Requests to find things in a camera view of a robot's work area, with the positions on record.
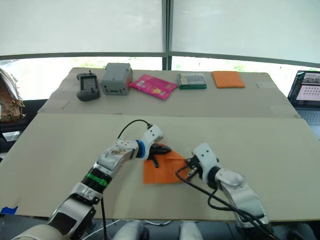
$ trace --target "blue tape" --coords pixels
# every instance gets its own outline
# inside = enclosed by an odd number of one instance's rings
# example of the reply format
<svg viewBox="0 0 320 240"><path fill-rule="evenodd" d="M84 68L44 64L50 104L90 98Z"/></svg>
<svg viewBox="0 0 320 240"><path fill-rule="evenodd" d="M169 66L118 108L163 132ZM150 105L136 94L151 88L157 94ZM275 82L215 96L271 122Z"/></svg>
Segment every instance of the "blue tape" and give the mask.
<svg viewBox="0 0 320 240"><path fill-rule="evenodd" d="M145 156L145 154L146 154L146 146L145 146L145 144L144 144L143 141L140 141L140 140L136 140L136 141L137 141L137 143L140 143L141 146L142 146L142 149L141 149L141 157L139 157L140 159L142 159L142 158Z"/></svg>
<svg viewBox="0 0 320 240"><path fill-rule="evenodd" d="M2 210L0 211L0 214L15 215L17 209L18 209L18 206L16 206L15 208L10 208L6 206L2 208Z"/></svg>

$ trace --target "table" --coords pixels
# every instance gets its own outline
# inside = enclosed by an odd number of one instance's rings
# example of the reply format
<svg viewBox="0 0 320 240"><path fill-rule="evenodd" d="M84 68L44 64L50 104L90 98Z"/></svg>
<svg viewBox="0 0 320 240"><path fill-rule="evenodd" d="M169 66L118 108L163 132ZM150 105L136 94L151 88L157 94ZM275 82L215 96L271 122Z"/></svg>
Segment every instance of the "table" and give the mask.
<svg viewBox="0 0 320 240"><path fill-rule="evenodd" d="M88 73L90 68L73 68L60 87L39 110L40 113L123 114L141 116L183 117L252 117L300 118L287 98L281 93L267 73L240 72L245 88L217 88L211 72L203 72L207 89L172 92L167 100L131 89L127 96L104 95L88 102L79 101L78 73ZM104 69L91 69L101 80ZM149 74L176 83L182 71L134 70L133 79Z"/></svg>
<svg viewBox="0 0 320 240"><path fill-rule="evenodd" d="M304 120L270 117L40 113L0 164L0 208L49 216L136 118L157 124L161 142L185 157L209 143L225 168L247 177L272 221L319 219L320 143ZM145 130L137 123L123 137L139 139ZM143 185L142 167L138 159L127 162L106 189L107 218L234 220L230 212L210 209L207 197L184 183ZM208 190L198 177L194 183Z"/></svg>

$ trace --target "wicker basket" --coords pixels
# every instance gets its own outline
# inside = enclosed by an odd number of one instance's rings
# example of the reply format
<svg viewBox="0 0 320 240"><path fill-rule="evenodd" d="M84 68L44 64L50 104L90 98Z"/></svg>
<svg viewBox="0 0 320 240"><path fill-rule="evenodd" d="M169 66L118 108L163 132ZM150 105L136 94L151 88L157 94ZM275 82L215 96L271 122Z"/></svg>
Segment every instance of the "wicker basket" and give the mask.
<svg viewBox="0 0 320 240"><path fill-rule="evenodd" d="M19 96L15 78L0 68L0 104L1 123L17 123L23 117L22 109L25 106Z"/></svg>

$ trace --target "black cable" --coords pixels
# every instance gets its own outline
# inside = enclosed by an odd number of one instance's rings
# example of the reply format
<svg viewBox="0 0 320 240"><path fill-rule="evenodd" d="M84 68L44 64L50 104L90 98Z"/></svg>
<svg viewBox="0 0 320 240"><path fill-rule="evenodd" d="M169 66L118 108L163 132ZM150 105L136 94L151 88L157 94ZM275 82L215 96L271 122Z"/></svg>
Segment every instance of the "black cable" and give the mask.
<svg viewBox="0 0 320 240"><path fill-rule="evenodd" d="M227 206L228 209L224 209L224 211L233 211L233 212L236 212L238 213L241 217L243 217L245 220L247 220L248 222L250 222L253 226L255 226L257 229L259 229L260 232L262 232L264 235L266 235L268 238L271 238L271 239L274 239L274 240L280 240L277 236L275 236L272 232L270 232L269 230L267 230L264 226L262 225L258 225L256 224L254 221L258 222L260 221L258 218L256 218L255 216L253 216L252 214L246 212L246 211L243 211L243 210L240 210L234 206L232 206L231 204L229 204L228 202L222 200L221 198L211 194L210 192L204 190L203 188L191 183L190 181L187 181L186 179L184 179L183 177L181 177L179 175L179 173L181 171L183 171L184 169L188 168L189 166L184 166L182 168L180 168L178 171L175 172L175 175L178 179L180 179L182 182L188 184L189 186L193 187L194 189L197 189L198 191L206 194L207 196L217 200L218 202L222 203L223 205Z"/></svg>
<svg viewBox="0 0 320 240"><path fill-rule="evenodd" d="M143 120L143 119L136 119L136 120L133 120L131 122L129 122L120 132L120 134L118 135L118 139L121 137L122 133L124 132L124 130L126 130L127 127L129 127L131 124L135 123L135 122L144 122L146 123L146 125L148 126L148 128L151 126L150 123L148 123L147 121Z"/></svg>
<svg viewBox="0 0 320 240"><path fill-rule="evenodd" d="M227 225L227 227L228 227L228 229L229 229L229 231L231 233L232 239L235 240L234 234L233 234L233 232L231 230L231 227L229 226L229 223L226 222L225 224Z"/></svg>
<svg viewBox="0 0 320 240"><path fill-rule="evenodd" d="M119 139L122 135L122 133L126 130L127 127L129 127L131 124L135 123L135 122L144 122L146 123L148 129L152 126L150 123L148 123L146 120L143 119L136 119L133 120L131 122L129 122L119 133L117 139ZM102 212L102 223L103 223L103 238L104 240L108 240L108 235L107 235L107 223L106 223L106 213L105 213L105 205L104 205L104 198L101 198L101 212Z"/></svg>
<svg viewBox="0 0 320 240"><path fill-rule="evenodd" d="M212 195L215 195L217 191L218 191L218 188L216 188L211 194L212 194ZM230 208L228 208L228 207L220 207L220 206L212 205L212 204L210 203L211 199L212 199L212 197L209 196L209 197L208 197L208 201L207 201L207 203L208 203L208 205L209 205L210 208L213 208L213 209L216 209L216 210L220 210L220 211L232 211L232 210L231 210Z"/></svg>
<svg viewBox="0 0 320 240"><path fill-rule="evenodd" d="M108 240L107 236L107 223L106 223L106 213L105 213L105 204L104 198L101 198L101 211L102 211L102 223L103 223L103 239Z"/></svg>

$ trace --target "laptop keyboard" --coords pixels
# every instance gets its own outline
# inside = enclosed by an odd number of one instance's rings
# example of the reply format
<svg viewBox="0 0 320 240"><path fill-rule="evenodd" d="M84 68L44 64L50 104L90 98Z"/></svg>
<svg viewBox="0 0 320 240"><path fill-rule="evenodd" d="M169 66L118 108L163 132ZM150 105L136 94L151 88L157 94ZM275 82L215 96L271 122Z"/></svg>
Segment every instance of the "laptop keyboard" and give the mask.
<svg viewBox="0 0 320 240"><path fill-rule="evenodd" d="M318 111L303 111L299 114L308 124L320 124L320 112Z"/></svg>

